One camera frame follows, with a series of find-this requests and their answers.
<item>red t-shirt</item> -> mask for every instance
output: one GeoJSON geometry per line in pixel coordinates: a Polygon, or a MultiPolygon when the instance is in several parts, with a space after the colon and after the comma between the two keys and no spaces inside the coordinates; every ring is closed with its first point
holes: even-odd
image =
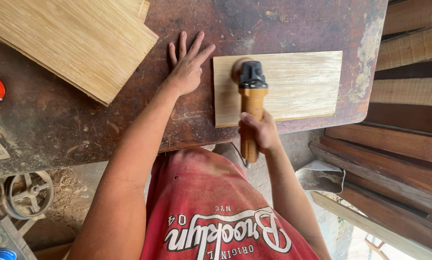
{"type": "Polygon", "coordinates": [[[319,259],[225,157],[202,148],[157,157],[141,260],[231,258],[319,259]]]}

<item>blue container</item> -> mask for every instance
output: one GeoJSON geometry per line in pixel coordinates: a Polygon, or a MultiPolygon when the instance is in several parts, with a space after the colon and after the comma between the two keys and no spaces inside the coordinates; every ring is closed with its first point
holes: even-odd
{"type": "Polygon", "coordinates": [[[17,259],[17,254],[14,251],[6,248],[0,249],[0,260],[16,260],[16,259],[17,259]]]}

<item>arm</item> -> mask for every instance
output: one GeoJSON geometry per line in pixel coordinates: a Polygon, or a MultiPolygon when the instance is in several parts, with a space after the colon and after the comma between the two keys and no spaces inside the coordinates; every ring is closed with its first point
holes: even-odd
{"type": "Polygon", "coordinates": [[[91,208],[69,254],[69,260],[138,260],[145,238],[144,186],[177,98],[200,84],[200,65],[215,49],[200,54],[200,32],[189,53],[186,33],[180,35],[179,61],[169,44],[173,71],[150,103],[132,122],[100,179],[91,208]]]}
{"type": "Polygon", "coordinates": [[[241,118],[255,130],[259,150],[266,155],[274,210],[298,230],[321,260],[330,260],[312,206],[283,150],[272,116],[265,111],[262,121],[247,113],[242,113],[241,118]]]}

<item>floor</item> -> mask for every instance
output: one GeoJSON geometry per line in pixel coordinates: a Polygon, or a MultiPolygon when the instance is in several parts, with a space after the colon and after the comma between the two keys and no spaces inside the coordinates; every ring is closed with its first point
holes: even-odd
{"type": "MultiPolygon", "coordinates": [[[[323,135],[323,130],[310,130],[281,135],[285,151],[294,167],[300,169],[314,160],[308,148],[312,140],[323,135]]],[[[212,150],[214,146],[205,147],[212,150]]],[[[50,171],[54,182],[55,200],[47,211],[47,218],[38,221],[25,235],[24,239],[33,250],[72,242],[82,226],[84,217],[98,182],[107,162],[69,167],[50,171]]],[[[248,181],[272,205],[271,183],[267,172],[265,157],[261,155],[258,162],[247,171],[248,181]]],[[[328,250],[334,260],[379,260],[381,257],[371,251],[364,238],[378,245],[381,241],[366,232],[353,227],[334,214],[313,203],[313,208],[321,231],[326,240],[328,250]]],[[[383,251],[390,259],[412,258],[385,244],[383,251]]]]}

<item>workbench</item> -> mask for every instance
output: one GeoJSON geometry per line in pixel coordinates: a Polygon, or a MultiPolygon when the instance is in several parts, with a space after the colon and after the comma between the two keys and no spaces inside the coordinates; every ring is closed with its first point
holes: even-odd
{"type": "MultiPolygon", "coordinates": [[[[280,133],[364,120],[387,0],[150,1],[145,24],[160,36],[109,107],[0,43],[0,142],[11,158],[0,177],[109,160],[122,134],[170,72],[167,44],[180,31],[205,32],[212,56],[343,51],[340,90],[332,116],[277,123],[280,133]]],[[[214,127],[212,59],[200,86],[178,99],[160,150],[229,142],[238,127],[214,127]]]]}

